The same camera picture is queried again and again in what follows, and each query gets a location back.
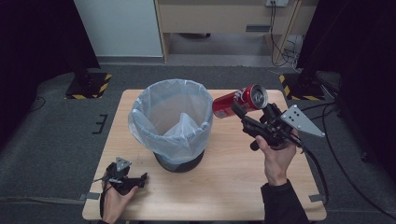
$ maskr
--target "red soda can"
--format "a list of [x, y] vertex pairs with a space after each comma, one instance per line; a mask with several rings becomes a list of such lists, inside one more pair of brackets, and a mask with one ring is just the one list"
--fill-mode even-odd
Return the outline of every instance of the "red soda can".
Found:
[[265, 108], [268, 104], [268, 94], [262, 85], [249, 85], [242, 90], [231, 92], [214, 100], [213, 114], [219, 119], [235, 115], [232, 110], [233, 101], [236, 101], [249, 112]]

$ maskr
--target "black sleeve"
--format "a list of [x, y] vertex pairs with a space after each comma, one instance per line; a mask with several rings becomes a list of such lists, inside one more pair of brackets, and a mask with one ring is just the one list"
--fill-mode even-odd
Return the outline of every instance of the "black sleeve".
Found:
[[288, 180], [281, 186], [262, 186], [262, 200], [265, 209], [265, 224], [309, 223], [305, 211]]

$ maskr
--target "wooden tabletop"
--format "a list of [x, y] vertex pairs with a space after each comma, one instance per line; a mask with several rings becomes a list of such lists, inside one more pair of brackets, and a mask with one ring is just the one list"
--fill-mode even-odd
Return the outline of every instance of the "wooden tabletop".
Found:
[[[209, 90], [213, 99], [234, 90]], [[134, 196], [121, 218], [124, 220], [264, 220], [260, 187], [267, 182], [264, 155], [249, 148], [254, 140], [242, 132], [237, 116], [218, 119], [201, 162], [187, 173], [164, 170], [154, 154], [142, 146], [128, 129], [128, 114], [142, 90], [125, 91], [120, 99], [105, 149], [94, 179], [103, 176], [107, 166], [121, 157], [131, 161], [129, 177], [148, 173], [146, 186]], [[287, 109], [281, 91], [267, 91], [269, 103], [281, 111]], [[258, 119], [262, 111], [249, 112]], [[305, 154], [299, 149], [288, 170], [288, 178], [310, 220], [322, 220], [326, 210], [322, 202], [311, 203], [308, 196], [318, 194]], [[90, 192], [101, 192], [100, 181]], [[100, 219], [99, 200], [88, 199], [82, 215]]]

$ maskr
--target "trash can liner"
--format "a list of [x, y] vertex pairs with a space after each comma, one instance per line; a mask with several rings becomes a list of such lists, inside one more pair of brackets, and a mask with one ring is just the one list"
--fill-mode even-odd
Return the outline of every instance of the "trash can liner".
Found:
[[168, 79], [146, 88], [128, 116], [140, 144], [172, 164], [197, 158], [212, 127], [212, 97], [197, 82]]

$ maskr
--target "wooden desk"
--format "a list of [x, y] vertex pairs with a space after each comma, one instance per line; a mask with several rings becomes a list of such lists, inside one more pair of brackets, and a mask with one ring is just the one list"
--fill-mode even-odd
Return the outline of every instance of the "wooden desk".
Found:
[[[155, 0], [157, 21], [167, 61], [172, 34], [242, 34], [248, 25], [271, 27], [271, 7], [263, 0]], [[289, 0], [286, 7], [277, 7], [273, 35], [283, 51], [289, 35], [305, 35], [315, 13], [318, 0]], [[263, 32], [270, 49], [272, 40]], [[279, 50], [274, 50], [279, 60]]]
[[[260, 187], [267, 182], [264, 155], [252, 151], [254, 140], [242, 132], [237, 116], [214, 117], [212, 132], [201, 162], [193, 170], [176, 174], [164, 170], [153, 153], [140, 145], [128, 129], [128, 114], [139, 90], [125, 91], [108, 135], [105, 149], [93, 179], [103, 176], [107, 166], [122, 157], [133, 164], [129, 177], [148, 173], [147, 185], [140, 189], [122, 215], [125, 220], [264, 220]], [[209, 91], [213, 99], [232, 90]], [[268, 91], [269, 102], [287, 109], [281, 91]], [[261, 111], [249, 112], [258, 119]], [[322, 202], [311, 203], [308, 196], [318, 194], [305, 154], [297, 153], [289, 168], [289, 179], [311, 220], [322, 220]], [[90, 192], [101, 192], [95, 182]], [[100, 219], [99, 200], [87, 200], [82, 215]]]

